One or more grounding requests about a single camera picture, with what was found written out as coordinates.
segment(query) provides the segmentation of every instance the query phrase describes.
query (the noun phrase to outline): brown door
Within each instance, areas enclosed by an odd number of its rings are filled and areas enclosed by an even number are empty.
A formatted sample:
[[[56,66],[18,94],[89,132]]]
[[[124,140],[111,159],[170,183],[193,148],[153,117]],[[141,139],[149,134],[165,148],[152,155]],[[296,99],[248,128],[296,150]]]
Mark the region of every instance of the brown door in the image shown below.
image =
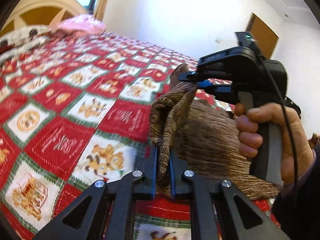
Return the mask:
[[[252,33],[263,55],[270,58],[278,36],[255,14],[252,14],[246,31]]]

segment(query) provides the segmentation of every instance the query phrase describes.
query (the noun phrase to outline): bolt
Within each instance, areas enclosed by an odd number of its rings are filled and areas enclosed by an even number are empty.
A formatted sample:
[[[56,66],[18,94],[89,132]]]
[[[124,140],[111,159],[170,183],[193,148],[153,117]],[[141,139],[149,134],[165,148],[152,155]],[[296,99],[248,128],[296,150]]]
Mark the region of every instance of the bolt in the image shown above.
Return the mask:
[[[185,175],[186,177],[193,177],[194,174],[195,174],[195,173],[194,173],[193,171],[190,171],[190,170],[187,170],[187,171],[184,172],[184,175]]]
[[[142,176],[142,171],[136,170],[136,171],[134,171],[134,172],[132,173],[132,175],[133,175],[134,177],[141,177],[141,176]]]
[[[224,179],[221,184],[222,184],[223,187],[231,187],[232,183],[231,183],[230,180]]]
[[[104,186],[104,181],[103,180],[97,180],[95,183],[94,183],[94,185],[96,186],[96,187],[103,187]]]

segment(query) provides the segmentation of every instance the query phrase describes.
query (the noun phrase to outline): brown knit garment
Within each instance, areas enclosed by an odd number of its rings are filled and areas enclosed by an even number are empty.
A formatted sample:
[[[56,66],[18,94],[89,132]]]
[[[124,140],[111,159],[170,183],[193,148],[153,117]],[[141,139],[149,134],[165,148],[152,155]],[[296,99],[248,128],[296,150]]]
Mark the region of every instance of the brown knit garment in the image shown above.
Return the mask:
[[[279,190],[271,183],[249,175],[250,163],[238,153],[236,121],[206,100],[194,100],[197,84],[179,82],[179,65],[171,75],[170,91],[151,106],[150,137],[158,147],[157,185],[169,190],[170,147],[189,168],[208,179],[229,178],[250,199],[274,197]]]

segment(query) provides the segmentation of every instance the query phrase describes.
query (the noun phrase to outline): triangular cutout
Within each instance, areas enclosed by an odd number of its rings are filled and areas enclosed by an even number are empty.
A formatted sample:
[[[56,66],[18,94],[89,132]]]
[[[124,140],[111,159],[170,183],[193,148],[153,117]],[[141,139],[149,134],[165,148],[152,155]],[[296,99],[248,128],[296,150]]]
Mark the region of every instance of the triangular cutout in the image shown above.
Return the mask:
[[[251,229],[262,224],[262,218],[259,217],[242,198],[236,195],[234,196],[234,201],[245,229]]]
[[[87,213],[92,197],[86,197],[79,205],[77,205],[63,220],[65,225],[79,229],[82,221]]]

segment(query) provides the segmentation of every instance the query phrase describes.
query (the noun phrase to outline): hand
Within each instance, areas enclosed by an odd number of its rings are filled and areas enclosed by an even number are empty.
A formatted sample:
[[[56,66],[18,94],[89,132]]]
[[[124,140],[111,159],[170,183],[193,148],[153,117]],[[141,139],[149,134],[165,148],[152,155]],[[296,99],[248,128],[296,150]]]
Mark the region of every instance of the hand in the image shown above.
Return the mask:
[[[298,157],[298,177],[300,177],[311,165],[313,152],[309,146],[308,139],[303,130],[297,112],[286,107],[289,123],[291,125],[294,142]],[[282,167],[281,177],[285,185],[292,184],[294,181],[294,165],[292,147],[289,133],[285,125],[284,115],[280,105],[269,103],[264,106],[253,108],[245,114],[245,107],[239,103],[235,108],[235,115],[238,116],[236,126],[239,130],[239,141],[241,145],[239,152],[246,158],[254,158],[258,153],[258,148],[262,145],[263,138],[258,131],[258,123],[273,122],[282,127]]]

